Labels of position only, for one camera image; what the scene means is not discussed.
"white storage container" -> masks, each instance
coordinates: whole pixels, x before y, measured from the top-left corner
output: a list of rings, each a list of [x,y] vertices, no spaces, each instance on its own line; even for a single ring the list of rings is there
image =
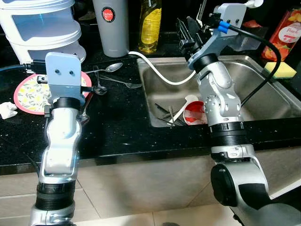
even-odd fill
[[[0,0],[0,24],[21,64],[44,60],[46,53],[74,53],[81,62],[80,25],[73,20],[74,0]]]
[[[86,58],[86,51],[85,49],[79,45],[78,41],[75,41],[69,45],[52,48],[52,49],[36,49],[36,46],[20,46],[14,43],[10,44],[17,55],[20,63],[28,63],[32,60],[44,60],[45,56],[48,52],[62,52],[62,53],[69,53],[69,54],[76,54],[80,61],[83,62]]]

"dirty dish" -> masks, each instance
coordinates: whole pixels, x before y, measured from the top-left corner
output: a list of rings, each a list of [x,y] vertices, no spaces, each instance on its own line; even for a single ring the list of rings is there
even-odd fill
[[[50,90],[48,84],[38,84],[37,77],[37,74],[32,74],[18,85],[14,93],[14,102],[24,112],[43,115],[44,106],[50,105],[48,103]],[[81,85],[92,85],[91,79],[84,72],[81,72]]]
[[[187,96],[185,97],[185,100],[186,100],[186,103],[184,104],[184,106],[183,106],[183,107],[177,112],[177,114],[175,114],[175,116],[173,117],[174,121],[176,121],[177,118],[180,117],[180,115],[182,114],[182,112],[184,111],[184,109],[186,108],[186,106],[187,106],[189,103],[191,103],[191,102],[193,102],[193,101],[198,101],[198,97],[195,96],[195,95],[190,94],[190,95],[187,95]]]
[[[203,101],[193,101],[185,107],[183,118],[187,125],[207,124]]]

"dish soap bottle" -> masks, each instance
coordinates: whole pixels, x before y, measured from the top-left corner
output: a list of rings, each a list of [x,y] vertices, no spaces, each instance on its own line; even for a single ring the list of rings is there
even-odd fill
[[[141,0],[139,49],[145,53],[157,50],[162,0]]]

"red package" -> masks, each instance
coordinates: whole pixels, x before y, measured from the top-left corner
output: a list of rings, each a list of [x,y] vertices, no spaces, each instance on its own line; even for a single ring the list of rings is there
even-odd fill
[[[244,27],[250,27],[250,28],[261,27],[260,24],[258,24],[256,22],[256,20],[250,20],[250,21],[244,22],[243,26]]]
[[[298,8],[286,12],[269,41],[279,49],[281,61],[284,61],[300,36],[301,8]],[[269,60],[277,60],[275,53],[268,47],[264,48],[261,56]]]

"fork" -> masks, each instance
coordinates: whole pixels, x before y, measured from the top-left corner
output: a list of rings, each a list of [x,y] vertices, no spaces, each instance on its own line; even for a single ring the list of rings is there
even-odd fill
[[[126,87],[128,87],[130,89],[136,89],[136,88],[139,88],[139,87],[142,86],[142,84],[133,84],[133,83],[130,83],[130,82],[119,81],[119,80],[112,79],[112,78],[109,78],[109,77],[104,76],[104,75],[100,75],[99,78],[100,79],[104,79],[104,80],[109,80],[109,81],[115,81],[115,82],[123,83],[123,84],[125,84]]]

